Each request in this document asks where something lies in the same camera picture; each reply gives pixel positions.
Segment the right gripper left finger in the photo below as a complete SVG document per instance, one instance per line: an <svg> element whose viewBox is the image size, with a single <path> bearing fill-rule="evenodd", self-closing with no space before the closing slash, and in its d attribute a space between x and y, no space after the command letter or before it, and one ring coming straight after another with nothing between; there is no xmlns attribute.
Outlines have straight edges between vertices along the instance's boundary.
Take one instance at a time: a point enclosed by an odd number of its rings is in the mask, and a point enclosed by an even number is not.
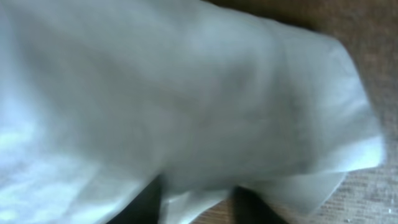
<svg viewBox="0 0 398 224"><path fill-rule="evenodd" d="M106 224L159 224L161 203L162 176L158 175Z"/></svg>

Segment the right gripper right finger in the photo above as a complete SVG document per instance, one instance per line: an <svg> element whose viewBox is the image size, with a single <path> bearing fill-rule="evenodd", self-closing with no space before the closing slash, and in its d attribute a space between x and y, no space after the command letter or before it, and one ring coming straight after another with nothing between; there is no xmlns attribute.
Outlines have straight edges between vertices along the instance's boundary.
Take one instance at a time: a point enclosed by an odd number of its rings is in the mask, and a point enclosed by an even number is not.
<svg viewBox="0 0 398 224"><path fill-rule="evenodd" d="M235 187L231 201L235 224L288 224L252 190Z"/></svg>

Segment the white t-shirt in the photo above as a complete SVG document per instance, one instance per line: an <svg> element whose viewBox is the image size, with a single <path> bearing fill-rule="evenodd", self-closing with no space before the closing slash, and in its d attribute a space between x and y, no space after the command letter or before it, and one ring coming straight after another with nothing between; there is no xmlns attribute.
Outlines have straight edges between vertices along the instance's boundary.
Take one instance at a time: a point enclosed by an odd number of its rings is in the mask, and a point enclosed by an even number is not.
<svg viewBox="0 0 398 224"><path fill-rule="evenodd" d="M204 1L1 2L1 222L165 223L235 185L303 212L384 138L336 39Z"/></svg>

